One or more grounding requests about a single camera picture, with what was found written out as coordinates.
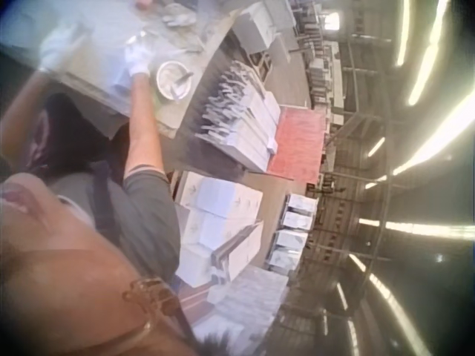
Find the gloved hand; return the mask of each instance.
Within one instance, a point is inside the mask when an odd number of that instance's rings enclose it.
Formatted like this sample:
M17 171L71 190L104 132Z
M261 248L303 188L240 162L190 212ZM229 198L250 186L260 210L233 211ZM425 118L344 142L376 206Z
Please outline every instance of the gloved hand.
M80 24L61 23L41 44L39 70L62 73L89 34Z
M150 76L150 64L154 59L154 53L148 48L144 33L130 39L125 46L125 62L128 73L133 76L137 73L144 73Z

